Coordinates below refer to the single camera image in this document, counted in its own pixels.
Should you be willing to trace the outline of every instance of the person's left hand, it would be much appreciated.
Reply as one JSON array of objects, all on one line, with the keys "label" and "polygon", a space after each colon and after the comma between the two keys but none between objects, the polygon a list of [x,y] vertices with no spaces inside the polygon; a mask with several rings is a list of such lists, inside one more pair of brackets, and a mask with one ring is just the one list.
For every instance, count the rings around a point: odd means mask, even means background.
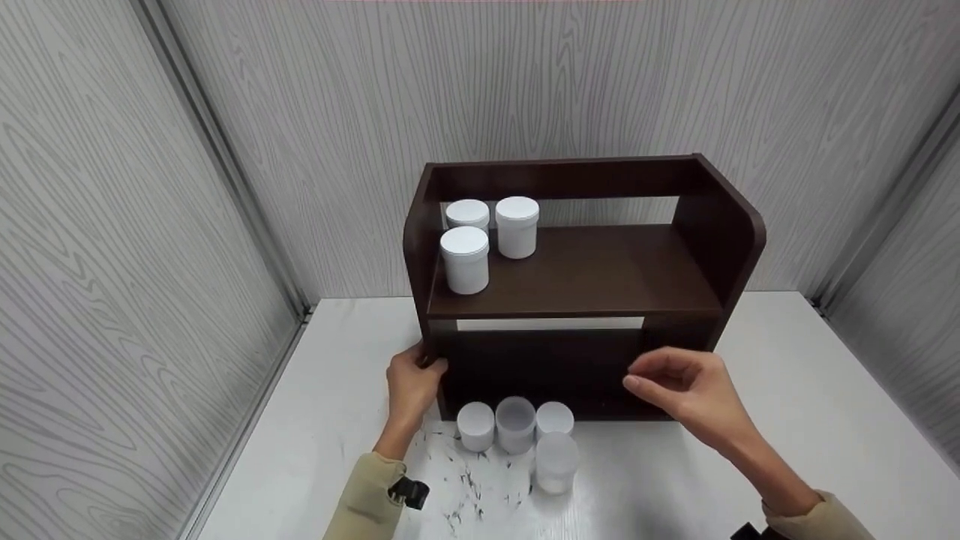
[{"label": "person's left hand", "polygon": [[394,355],[387,368],[387,387],[390,391],[390,414],[387,425],[420,428],[423,414],[435,399],[440,377],[446,372],[446,360],[438,358],[429,367],[421,368],[423,342]]}]

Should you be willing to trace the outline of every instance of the beige sleeve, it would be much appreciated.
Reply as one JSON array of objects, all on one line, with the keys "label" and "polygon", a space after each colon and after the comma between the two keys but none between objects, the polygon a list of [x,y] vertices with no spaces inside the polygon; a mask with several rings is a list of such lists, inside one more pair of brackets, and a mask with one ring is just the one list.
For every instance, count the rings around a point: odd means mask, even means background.
[{"label": "beige sleeve", "polygon": [[390,540],[400,521],[402,504],[387,490],[407,472],[401,461],[363,454],[333,512],[324,540]]},{"label": "beige sleeve", "polygon": [[784,518],[764,504],[767,525],[790,540],[874,540],[874,536],[832,493],[820,490],[817,493],[824,501],[805,516]]}]

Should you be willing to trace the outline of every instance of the white lid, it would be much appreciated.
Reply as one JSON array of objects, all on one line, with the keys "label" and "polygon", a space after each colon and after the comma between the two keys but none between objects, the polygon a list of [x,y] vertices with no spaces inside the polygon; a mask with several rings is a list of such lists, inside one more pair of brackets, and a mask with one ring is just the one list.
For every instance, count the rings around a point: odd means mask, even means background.
[{"label": "white lid", "polygon": [[496,204],[496,223],[526,225],[536,223],[540,217],[540,205],[529,197],[507,197]]},{"label": "white lid", "polygon": [[537,427],[541,433],[573,431],[573,412],[560,402],[547,402],[537,409]]},{"label": "white lid", "polygon": [[493,409],[481,402],[464,405],[457,413],[457,429],[462,435],[479,437],[493,431]]},{"label": "white lid", "polygon": [[460,225],[483,227],[490,223],[490,208],[476,199],[461,199],[446,207],[446,219]]},{"label": "white lid", "polygon": [[444,258],[474,260],[487,254],[490,241],[487,234],[476,227],[454,227],[440,237]]},{"label": "white lid", "polygon": [[580,451],[570,435],[547,433],[537,443],[535,459],[538,468],[557,475],[567,475],[577,470]]}]

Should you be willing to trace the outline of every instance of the sleeve cuff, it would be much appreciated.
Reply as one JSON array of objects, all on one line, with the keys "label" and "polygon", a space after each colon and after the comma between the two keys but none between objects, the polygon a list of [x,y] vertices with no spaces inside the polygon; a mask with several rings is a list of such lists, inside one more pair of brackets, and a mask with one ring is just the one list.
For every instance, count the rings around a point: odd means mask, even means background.
[{"label": "sleeve cuff", "polygon": [[766,503],[763,514],[767,525],[792,540],[869,540],[873,538],[836,496],[816,490],[823,499],[805,516],[783,517]]},{"label": "sleeve cuff", "polygon": [[389,519],[394,508],[398,511],[401,504],[392,500],[387,490],[406,472],[407,466],[402,461],[374,452],[363,454],[350,473],[340,504],[376,522]]}]

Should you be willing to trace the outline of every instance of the white plastic jar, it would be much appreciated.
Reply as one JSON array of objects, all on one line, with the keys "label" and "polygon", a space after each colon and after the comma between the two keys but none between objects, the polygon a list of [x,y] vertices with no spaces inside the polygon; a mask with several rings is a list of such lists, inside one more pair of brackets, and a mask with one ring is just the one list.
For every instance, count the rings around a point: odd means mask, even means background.
[{"label": "white plastic jar", "polygon": [[506,258],[528,258],[537,251],[540,205],[528,197],[507,197],[496,204],[497,248]]},{"label": "white plastic jar", "polygon": [[507,454],[525,454],[534,446],[537,410],[524,398],[511,396],[496,406],[496,440]]},{"label": "white plastic jar", "polygon": [[457,413],[460,442],[471,452],[486,452],[493,446],[493,409],[480,402],[464,405]]},{"label": "white plastic jar", "polygon": [[570,435],[573,431],[573,412],[560,402],[547,402],[537,409],[537,438],[547,433]]},{"label": "white plastic jar", "polygon": [[476,294],[490,282],[490,240],[476,227],[457,227],[440,237],[446,284],[457,294]]},{"label": "white plastic jar", "polygon": [[561,495],[573,489],[580,451],[570,435],[559,431],[545,434],[537,443],[534,459],[534,478],[545,493]]},{"label": "white plastic jar", "polygon": [[490,225],[490,208],[487,203],[476,199],[461,199],[446,207],[446,225],[450,229],[457,227],[476,227],[485,233]]}]

